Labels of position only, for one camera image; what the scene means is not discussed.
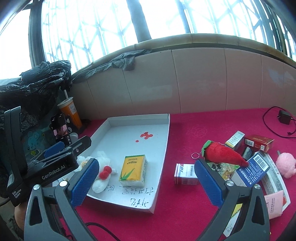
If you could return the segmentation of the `long white red box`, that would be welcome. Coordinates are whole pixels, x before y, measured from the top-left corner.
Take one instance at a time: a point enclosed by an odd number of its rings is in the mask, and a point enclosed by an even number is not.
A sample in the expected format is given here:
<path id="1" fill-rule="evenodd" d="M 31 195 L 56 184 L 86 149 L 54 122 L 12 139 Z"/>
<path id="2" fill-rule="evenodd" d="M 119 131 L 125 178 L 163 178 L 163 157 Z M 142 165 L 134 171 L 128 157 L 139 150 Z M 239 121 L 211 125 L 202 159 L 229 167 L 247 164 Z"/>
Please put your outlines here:
<path id="1" fill-rule="evenodd" d="M 280 172 L 278 171 L 274 161 L 269 154 L 265 153 L 265 158 L 267 159 L 270 169 L 264 175 L 264 177 L 259 181 L 260 186 L 264 189 L 265 195 L 272 194 L 283 190 L 283 207 L 282 212 L 287 209 L 290 205 L 290 197 L 285 186 L 285 183 L 282 179 Z"/>

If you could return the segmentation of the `green snack packet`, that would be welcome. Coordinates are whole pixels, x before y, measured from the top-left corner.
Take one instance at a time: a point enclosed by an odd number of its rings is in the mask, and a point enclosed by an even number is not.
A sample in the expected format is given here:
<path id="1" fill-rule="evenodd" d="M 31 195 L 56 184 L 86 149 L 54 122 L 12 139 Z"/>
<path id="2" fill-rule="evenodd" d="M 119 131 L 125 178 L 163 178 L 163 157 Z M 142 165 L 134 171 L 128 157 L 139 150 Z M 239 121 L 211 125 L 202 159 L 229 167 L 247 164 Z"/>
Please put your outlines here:
<path id="1" fill-rule="evenodd" d="M 230 180 L 233 173 L 238 168 L 240 168 L 239 165 L 233 165 L 228 163 L 208 162 L 207 164 L 213 171 L 217 172 L 225 181 Z"/>

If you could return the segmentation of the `pink fluffy plush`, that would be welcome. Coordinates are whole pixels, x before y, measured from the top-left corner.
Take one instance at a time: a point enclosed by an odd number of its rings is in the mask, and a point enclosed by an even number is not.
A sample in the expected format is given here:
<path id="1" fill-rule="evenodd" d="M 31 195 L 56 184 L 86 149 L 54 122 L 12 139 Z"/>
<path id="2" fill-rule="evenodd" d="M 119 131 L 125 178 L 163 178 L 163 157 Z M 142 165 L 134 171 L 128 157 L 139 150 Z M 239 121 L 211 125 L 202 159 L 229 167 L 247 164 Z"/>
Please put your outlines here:
<path id="1" fill-rule="evenodd" d="M 280 153 L 280 151 L 277 151 L 277 154 L 278 158 L 275 164 L 281 176 L 286 179 L 294 176 L 296 172 L 294 156 L 290 153 Z"/>

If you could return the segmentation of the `red cigarette box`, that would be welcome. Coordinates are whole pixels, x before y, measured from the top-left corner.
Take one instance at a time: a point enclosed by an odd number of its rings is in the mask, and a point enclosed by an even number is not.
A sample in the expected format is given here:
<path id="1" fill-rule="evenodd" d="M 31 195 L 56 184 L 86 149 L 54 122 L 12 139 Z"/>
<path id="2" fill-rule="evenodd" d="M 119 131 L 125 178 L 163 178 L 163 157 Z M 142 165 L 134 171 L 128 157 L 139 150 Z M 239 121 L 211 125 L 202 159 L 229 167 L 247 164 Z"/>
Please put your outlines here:
<path id="1" fill-rule="evenodd" d="M 244 137 L 244 143 L 256 150 L 256 151 L 262 151 L 264 153 L 267 153 L 273 146 L 274 139 L 263 137 L 260 135 L 248 135 Z"/>

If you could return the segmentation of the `red chili plush keychain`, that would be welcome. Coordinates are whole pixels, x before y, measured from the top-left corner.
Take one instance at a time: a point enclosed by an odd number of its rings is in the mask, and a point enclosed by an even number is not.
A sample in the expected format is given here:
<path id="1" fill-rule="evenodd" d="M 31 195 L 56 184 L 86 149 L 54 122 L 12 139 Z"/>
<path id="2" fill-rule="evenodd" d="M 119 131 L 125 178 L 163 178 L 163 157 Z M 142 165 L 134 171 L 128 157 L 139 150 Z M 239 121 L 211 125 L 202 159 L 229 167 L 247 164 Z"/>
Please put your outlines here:
<path id="1" fill-rule="evenodd" d="M 206 162 L 212 162 L 216 164 L 227 163 L 237 165 L 240 167 L 248 167 L 249 163 L 235 150 L 227 147 L 219 142 L 207 140 L 201 152 L 194 152 L 191 154 L 191 158 L 197 160 L 203 158 Z"/>

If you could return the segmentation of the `white red blue medicine box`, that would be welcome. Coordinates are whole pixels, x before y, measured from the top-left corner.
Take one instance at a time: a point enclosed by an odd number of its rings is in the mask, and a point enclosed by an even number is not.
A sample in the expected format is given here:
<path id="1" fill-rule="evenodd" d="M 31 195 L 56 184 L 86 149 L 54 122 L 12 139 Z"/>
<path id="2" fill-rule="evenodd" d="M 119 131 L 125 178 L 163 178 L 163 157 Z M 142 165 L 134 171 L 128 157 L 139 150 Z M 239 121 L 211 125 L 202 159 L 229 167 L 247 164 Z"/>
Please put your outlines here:
<path id="1" fill-rule="evenodd" d="M 199 180 L 195 174 L 194 164 L 176 164 L 174 182 L 178 185 L 197 185 Z"/>

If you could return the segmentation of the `small white green box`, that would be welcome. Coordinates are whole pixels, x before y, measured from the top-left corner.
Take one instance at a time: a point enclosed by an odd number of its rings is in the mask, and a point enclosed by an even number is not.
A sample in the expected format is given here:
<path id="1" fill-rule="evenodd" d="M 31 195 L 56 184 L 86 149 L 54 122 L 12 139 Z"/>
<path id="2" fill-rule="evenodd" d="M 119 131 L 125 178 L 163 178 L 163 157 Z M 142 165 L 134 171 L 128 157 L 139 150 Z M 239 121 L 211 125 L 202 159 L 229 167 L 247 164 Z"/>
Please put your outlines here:
<path id="1" fill-rule="evenodd" d="M 225 142 L 225 145 L 236 151 L 241 146 L 244 136 L 243 132 L 237 131 Z"/>

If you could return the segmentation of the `white round object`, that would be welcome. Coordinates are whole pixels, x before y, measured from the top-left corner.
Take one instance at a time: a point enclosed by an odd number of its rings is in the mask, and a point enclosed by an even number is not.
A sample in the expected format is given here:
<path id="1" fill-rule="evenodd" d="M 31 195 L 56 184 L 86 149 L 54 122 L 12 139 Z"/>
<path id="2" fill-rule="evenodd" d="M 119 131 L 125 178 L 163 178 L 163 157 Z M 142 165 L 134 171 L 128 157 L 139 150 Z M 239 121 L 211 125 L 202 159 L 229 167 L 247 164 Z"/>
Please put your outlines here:
<path id="1" fill-rule="evenodd" d="M 78 137 L 78 134 L 77 133 L 71 133 L 70 134 L 70 140 L 71 140 L 72 143 L 77 142 L 78 139 L 79 139 L 79 137 Z"/>

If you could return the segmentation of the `black smartphone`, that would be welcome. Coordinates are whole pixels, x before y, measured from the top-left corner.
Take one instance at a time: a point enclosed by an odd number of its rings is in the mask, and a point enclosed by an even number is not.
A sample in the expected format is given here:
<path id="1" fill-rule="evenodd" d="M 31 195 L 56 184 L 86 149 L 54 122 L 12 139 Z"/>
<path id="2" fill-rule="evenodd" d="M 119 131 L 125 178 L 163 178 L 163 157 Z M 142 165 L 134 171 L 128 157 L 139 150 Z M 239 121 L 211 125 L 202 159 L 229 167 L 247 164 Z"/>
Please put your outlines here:
<path id="1" fill-rule="evenodd" d="M 66 147 L 72 144 L 66 119 L 63 113 L 58 113 L 51 117 L 49 128 L 52 130 L 57 143 L 63 142 Z"/>

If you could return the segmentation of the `orange drink cup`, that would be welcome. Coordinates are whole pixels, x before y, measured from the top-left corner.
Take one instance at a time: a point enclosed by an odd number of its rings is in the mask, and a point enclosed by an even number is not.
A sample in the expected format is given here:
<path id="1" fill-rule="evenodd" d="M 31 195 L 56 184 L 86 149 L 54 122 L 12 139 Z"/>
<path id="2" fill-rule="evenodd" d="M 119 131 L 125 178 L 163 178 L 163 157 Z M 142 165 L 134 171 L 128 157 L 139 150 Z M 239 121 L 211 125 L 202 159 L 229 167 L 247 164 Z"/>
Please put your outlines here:
<path id="1" fill-rule="evenodd" d="M 70 116 L 72 123 L 78 130 L 82 128 L 81 119 L 75 107 L 73 97 L 69 97 L 68 99 L 60 102 L 58 104 L 58 108 L 65 116 Z"/>

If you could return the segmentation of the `white plush toy red bow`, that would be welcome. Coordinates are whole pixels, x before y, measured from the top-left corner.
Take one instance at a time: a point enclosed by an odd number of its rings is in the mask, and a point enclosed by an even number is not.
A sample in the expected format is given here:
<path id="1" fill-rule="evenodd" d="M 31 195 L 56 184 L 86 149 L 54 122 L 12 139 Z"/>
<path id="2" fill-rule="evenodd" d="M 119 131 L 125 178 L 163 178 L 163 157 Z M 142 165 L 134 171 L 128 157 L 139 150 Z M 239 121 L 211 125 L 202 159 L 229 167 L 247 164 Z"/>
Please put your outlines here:
<path id="1" fill-rule="evenodd" d="M 90 159 L 96 159 L 99 163 L 99 172 L 95 181 L 92 184 L 92 191 L 95 193 L 101 193 L 109 184 L 111 175 L 116 174 L 116 170 L 111 166 L 111 159 L 107 157 L 104 151 L 98 151 L 94 156 L 77 158 L 78 168 L 75 172 L 80 171 Z"/>

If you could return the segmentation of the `black garbage bag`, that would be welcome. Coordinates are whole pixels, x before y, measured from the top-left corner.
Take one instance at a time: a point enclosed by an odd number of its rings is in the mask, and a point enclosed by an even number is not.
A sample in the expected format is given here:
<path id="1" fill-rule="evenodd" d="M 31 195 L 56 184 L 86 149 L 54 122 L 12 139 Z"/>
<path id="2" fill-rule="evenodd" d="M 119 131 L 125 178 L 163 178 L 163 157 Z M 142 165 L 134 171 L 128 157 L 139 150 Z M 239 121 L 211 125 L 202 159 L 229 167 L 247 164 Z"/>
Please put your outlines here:
<path id="1" fill-rule="evenodd" d="M 59 91 L 71 86 L 71 63 L 59 60 L 40 65 L 21 73 L 1 86 L 1 130 L 4 130 L 4 112 L 21 107 L 22 130 L 36 126 L 56 104 Z"/>

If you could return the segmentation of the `yellow green box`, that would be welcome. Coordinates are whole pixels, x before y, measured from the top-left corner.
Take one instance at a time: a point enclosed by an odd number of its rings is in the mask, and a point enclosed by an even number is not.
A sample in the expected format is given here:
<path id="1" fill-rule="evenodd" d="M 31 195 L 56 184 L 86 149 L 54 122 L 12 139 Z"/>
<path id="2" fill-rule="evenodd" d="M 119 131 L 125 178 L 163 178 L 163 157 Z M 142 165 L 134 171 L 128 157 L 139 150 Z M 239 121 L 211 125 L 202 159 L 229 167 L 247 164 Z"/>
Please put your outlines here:
<path id="1" fill-rule="evenodd" d="M 147 172 L 145 155 L 125 156 L 119 182 L 123 187 L 144 187 Z"/>

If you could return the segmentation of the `white cardboard tray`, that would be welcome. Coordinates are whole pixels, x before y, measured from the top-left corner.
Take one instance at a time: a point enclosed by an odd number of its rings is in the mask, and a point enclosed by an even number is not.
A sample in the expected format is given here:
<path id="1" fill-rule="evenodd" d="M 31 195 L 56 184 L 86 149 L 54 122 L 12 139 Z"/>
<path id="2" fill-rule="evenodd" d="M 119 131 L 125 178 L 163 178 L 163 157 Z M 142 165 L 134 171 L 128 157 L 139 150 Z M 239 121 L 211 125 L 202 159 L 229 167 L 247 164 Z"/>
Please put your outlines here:
<path id="1" fill-rule="evenodd" d="M 103 151 L 117 172 L 106 189 L 87 196 L 97 203 L 111 203 L 142 212 L 154 213 L 166 156 L 170 115 L 148 114 L 108 118 L 91 136 L 91 146 L 81 155 L 96 157 Z M 119 175 L 126 156 L 145 155 L 147 171 L 144 186 L 123 187 Z"/>

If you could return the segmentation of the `grey cloth on ledge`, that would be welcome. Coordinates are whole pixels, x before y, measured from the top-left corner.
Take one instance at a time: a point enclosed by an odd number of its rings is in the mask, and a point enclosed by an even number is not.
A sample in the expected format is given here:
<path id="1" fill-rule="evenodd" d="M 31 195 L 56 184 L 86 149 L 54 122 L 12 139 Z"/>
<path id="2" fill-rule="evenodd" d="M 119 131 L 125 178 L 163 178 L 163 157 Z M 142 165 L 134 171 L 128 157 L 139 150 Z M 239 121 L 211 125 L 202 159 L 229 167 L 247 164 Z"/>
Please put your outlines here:
<path id="1" fill-rule="evenodd" d="M 102 73 L 108 70 L 109 68 L 121 69 L 124 71 L 132 71 L 135 68 L 135 58 L 138 56 L 149 54 L 151 52 L 151 50 L 143 49 L 122 53 L 116 56 L 115 58 L 111 59 L 107 63 L 100 64 L 97 67 L 92 67 L 90 70 L 83 70 L 81 73 L 78 73 L 76 77 L 72 77 L 71 83 L 73 84 L 85 82 L 93 75 L 97 73 Z"/>

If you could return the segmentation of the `black power adapter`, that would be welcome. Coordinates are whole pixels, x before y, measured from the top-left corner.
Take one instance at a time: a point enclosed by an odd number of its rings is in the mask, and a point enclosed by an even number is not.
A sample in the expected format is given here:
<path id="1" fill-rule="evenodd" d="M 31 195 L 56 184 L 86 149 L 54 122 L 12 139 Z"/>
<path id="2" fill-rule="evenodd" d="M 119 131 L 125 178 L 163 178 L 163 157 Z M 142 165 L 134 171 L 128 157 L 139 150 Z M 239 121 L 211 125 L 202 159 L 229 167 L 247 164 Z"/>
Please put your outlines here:
<path id="1" fill-rule="evenodd" d="M 285 125 L 289 125 L 291 119 L 292 118 L 291 118 L 290 113 L 288 113 L 287 111 L 284 111 L 284 110 L 280 109 L 280 111 L 278 112 L 278 120 L 280 121 L 280 123 L 283 123 Z"/>

